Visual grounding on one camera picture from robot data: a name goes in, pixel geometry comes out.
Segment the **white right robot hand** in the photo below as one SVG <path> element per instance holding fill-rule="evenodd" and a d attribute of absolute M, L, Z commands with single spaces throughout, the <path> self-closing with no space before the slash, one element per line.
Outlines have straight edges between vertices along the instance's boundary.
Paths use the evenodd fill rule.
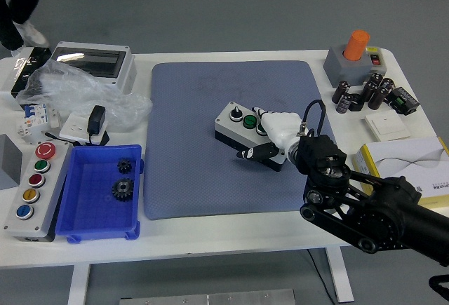
<path fill-rule="evenodd" d="M 290 153 L 300 142 L 299 132 L 302 124 L 300 116 L 295 112 L 266 111 L 259 107 L 254 107 L 253 111 L 260 118 L 270 142 L 240 151 L 236 156 L 250 161 L 262 161 L 284 151 L 290 158 Z"/>

